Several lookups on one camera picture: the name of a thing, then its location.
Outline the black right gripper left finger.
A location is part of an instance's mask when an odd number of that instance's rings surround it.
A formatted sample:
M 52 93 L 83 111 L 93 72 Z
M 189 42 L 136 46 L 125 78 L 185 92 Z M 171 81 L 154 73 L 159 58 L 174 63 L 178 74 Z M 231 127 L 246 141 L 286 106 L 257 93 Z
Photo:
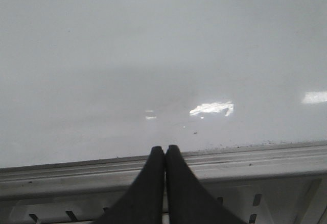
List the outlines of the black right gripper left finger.
M 127 192 L 96 223 L 162 223 L 164 183 L 165 155 L 155 146 Z

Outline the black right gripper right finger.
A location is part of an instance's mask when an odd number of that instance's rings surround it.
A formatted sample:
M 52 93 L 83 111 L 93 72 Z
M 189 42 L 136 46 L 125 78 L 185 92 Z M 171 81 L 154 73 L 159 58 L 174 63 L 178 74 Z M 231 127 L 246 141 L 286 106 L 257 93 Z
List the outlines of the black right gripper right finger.
M 201 185 L 176 145 L 166 152 L 166 185 L 170 223 L 243 222 Z

